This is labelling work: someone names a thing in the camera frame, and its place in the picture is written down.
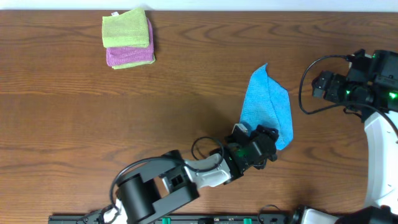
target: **green towel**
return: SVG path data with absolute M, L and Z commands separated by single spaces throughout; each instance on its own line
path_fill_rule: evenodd
M 115 66 L 112 66 L 112 68 L 113 68 L 113 69 L 131 68 L 131 67 L 135 67 L 135 66 L 138 66 L 138 65 L 152 64 L 152 63 L 154 63 L 155 61 L 156 61 L 156 59 L 155 59 L 155 55 L 154 55 L 154 59 L 151 60 L 151 61 L 125 63 L 125 64 L 122 64 L 122 65 L 115 65 Z
M 148 47 L 149 31 L 145 11 L 137 8 L 119 16 L 102 17 L 104 47 Z

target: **pink towel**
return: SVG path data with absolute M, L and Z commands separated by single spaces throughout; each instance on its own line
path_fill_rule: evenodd
M 152 25 L 148 18 L 149 46 L 139 47 L 110 47 L 106 49 L 106 63 L 109 66 L 122 65 L 131 62 L 153 61 L 154 60 L 154 37 Z

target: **green led light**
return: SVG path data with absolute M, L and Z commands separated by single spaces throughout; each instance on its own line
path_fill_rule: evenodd
M 395 98 L 397 98 L 397 96 L 398 96 L 398 94 L 397 94 L 397 93 L 390 93 L 390 97 L 391 97 L 392 99 L 395 99 Z
M 244 155 L 245 155 L 245 153 L 244 153 L 244 151 L 243 150 L 237 150 L 236 151 L 236 155 L 239 157 L 239 158 L 242 158 L 242 157 L 244 157 Z

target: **wire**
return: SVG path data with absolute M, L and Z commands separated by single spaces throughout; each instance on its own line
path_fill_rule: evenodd
M 357 112 L 347 112 L 347 108 L 344 108 L 344 109 L 343 109 L 343 112 L 344 112 L 344 114 L 353 114 L 353 115 L 355 115 L 355 116 L 357 116 L 357 117 L 359 117 L 359 118 L 362 119 L 362 115 L 360 115 L 360 114 L 357 113 Z
M 217 144 L 219 144 L 221 147 L 223 147 L 223 146 L 222 146 L 222 143 L 221 143 L 220 140 L 218 140 L 217 138 L 213 138 L 213 137 L 209 137 L 209 136 L 200 137 L 200 138 L 196 139 L 196 140 L 193 142 L 192 147 L 191 147 L 191 154 L 192 154 L 193 158 L 195 158 L 196 160 L 199 160 L 199 159 L 195 156 L 195 154 L 193 153 L 193 150 L 195 149 L 195 146 L 196 146 L 196 144 L 198 143 L 198 141 L 200 141 L 200 140 L 202 140 L 202 139 L 211 139 L 211 140 L 213 140 L 215 143 L 217 143 Z M 199 150 L 198 150 L 198 152 L 199 152 L 199 154 L 200 154 L 204 159 L 206 159 L 206 157 L 205 157 Z
M 317 62 L 319 62 L 319 61 L 321 61 L 323 59 L 332 58 L 332 57 L 334 57 L 334 58 L 343 58 L 345 60 L 348 60 L 348 56 L 347 55 L 326 55 L 326 56 L 323 56 L 321 58 L 316 59 L 316 61 L 312 62 L 312 64 L 310 66 L 308 66 L 308 68 L 304 71 L 303 76 L 301 78 L 300 86 L 298 88 L 298 105 L 299 105 L 300 109 L 305 114 L 315 114 L 315 113 L 319 113 L 319 112 L 322 112 L 322 111 L 325 111 L 325 110 L 328 110 L 328 109 L 332 109 L 332 108 L 335 108 L 335 107 L 338 107 L 338 106 L 345 106 L 345 107 L 347 107 L 347 106 L 362 106 L 362 107 L 366 107 L 366 108 L 369 108 L 369 109 L 379 113 L 387 121 L 387 123 L 391 126 L 391 128 L 394 130 L 394 132 L 395 132 L 395 134 L 396 134 L 396 136 L 398 138 L 398 128 L 397 128 L 397 126 L 394 125 L 394 123 L 391 121 L 391 119 L 385 113 L 383 113 L 382 111 L 378 110 L 377 108 L 375 108 L 375 107 L 373 107 L 371 105 L 367 105 L 367 104 L 364 104 L 364 103 L 358 103 L 358 102 L 354 102 L 354 101 L 344 101 L 344 102 L 341 102 L 341 103 L 336 103 L 334 105 L 326 106 L 324 108 L 320 108 L 320 109 L 313 110 L 313 111 L 306 111 L 303 108 L 303 104 L 302 104 L 302 100 L 301 100 L 301 94 L 302 94 L 302 89 L 303 89 L 305 76 L 307 75 L 308 71 Z
M 276 208 L 276 209 L 278 209 L 278 210 L 280 211 L 280 209 L 279 209 L 276 205 L 272 205 L 272 204 L 265 205 L 264 207 L 262 207 L 262 208 L 259 210 L 259 213 L 257 214 L 257 221 L 258 221 L 259 223 L 264 224 L 264 220 L 263 220 L 263 219 L 260 220 L 260 215 L 261 215 L 261 212 L 262 212 L 265 208 L 269 208 L 269 207 L 274 207 L 274 208 Z
M 121 171 L 119 172 L 119 174 L 113 179 L 112 184 L 111 184 L 111 189 L 109 190 L 109 199 L 110 199 L 110 201 L 111 201 L 111 205 L 112 205 L 112 207 L 115 208 L 116 211 L 117 211 L 116 214 L 115 214 L 115 217 L 118 216 L 118 215 L 120 215 L 120 208 L 118 208 L 118 207 L 116 206 L 116 202 L 115 202 L 114 197 L 113 197 L 114 186 L 116 185 L 116 183 L 118 182 L 119 178 L 120 178 L 122 175 L 124 175 L 128 170 L 132 169 L 133 167 L 135 167 L 135 166 L 137 166 L 137 165 L 139 165 L 139 164 L 142 164 L 142 163 L 145 163 L 145 162 L 150 162 L 150 161 L 172 161 L 172 162 L 175 162 L 175 163 L 177 163 L 177 164 L 179 164 L 179 165 L 183 165 L 183 166 L 187 167 L 188 169 L 190 169 L 190 170 L 192 170 L 192 171 L 194 171 L 194 172 L 208 172 L 208 171 L 211 171 L 211 170 L 213 170 L 213 169 L 216 169 L 216 168 L 223 162 L 223 160 L 224 160 L 224 145 L 223 145 L 223 143 L 221 143 L 221 141 L 218 140 L 217 138 L 208 137 L 208 136 L 203 136 L 203 137 L 200 137 L 200 138 L 196 139 L 196 140 L 193 142 L 192 147 L 194 147 L 195 144 L 196 144 L 199 140 L 205 139 L 205 138 L 213 140 L 214 142 L 216 142 L 217 144 L 219 144 L 219 145 L 220 145 L 220 148 L 221 148 L 221 158 L 220 158 L 220 160 L 219 160 L 213 167 L 210 167 L 210 168 L 207 168 L 207 169 L 196 169 L 196 168 L 194 168 L 194 167 L 192 167 L 192 166 L 186 164 L 185 161 L 182 160 L 182 159 L 176 159 L 176 158 L 174 158 L 174 157 L 168 157 L 168 156 L 159 156 L 159 157 L 149 157 L 149 158 L 145 158 L 145 159 L 138 160 L 138 161 L 136 161 L 136 162 L 133 162 L 132 164 L 129 164 L 129 165 L 126 166 L 123 170 L 121 170 Z

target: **green connector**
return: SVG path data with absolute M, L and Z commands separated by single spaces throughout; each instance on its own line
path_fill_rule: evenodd
M 251 218 L 244 218 L 243 219 L 243 224 L 252 224 L 251 223 Z
M 162 218 L 162 224 L 171 224 L 172 219 L 171 218 Z

